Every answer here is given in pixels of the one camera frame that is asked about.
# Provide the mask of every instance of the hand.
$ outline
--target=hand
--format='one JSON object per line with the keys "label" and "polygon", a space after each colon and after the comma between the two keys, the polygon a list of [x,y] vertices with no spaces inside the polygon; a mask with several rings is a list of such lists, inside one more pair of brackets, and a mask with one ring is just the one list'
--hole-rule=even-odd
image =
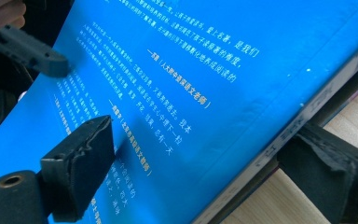
{"label": "hand", "polygon": [[0,27],[7,24],[17,28],[24,26],[25,10],[22,0],[0,0]]}

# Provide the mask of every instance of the blue paper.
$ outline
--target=blue paper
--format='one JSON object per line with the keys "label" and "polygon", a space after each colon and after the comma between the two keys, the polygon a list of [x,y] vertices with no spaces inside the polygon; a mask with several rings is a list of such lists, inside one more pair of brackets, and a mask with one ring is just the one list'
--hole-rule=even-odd
{"label": "blue paper", "polygon": [[110,114],[117,159],[79,223],[187,223],[358,66],[358,1],[82,0],[54,48],[72,72],[1,125],[0,175]]}

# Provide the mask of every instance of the wooden surface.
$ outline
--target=wooden surface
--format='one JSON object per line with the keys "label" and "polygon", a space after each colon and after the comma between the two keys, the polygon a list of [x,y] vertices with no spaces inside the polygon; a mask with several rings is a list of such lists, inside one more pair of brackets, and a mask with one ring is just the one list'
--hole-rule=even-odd
{"label": "wooden surface", "polygon": [[[326,126],[358,147],[358,96]],[[223,223],[329,223],[281,170],[270,177]]]}

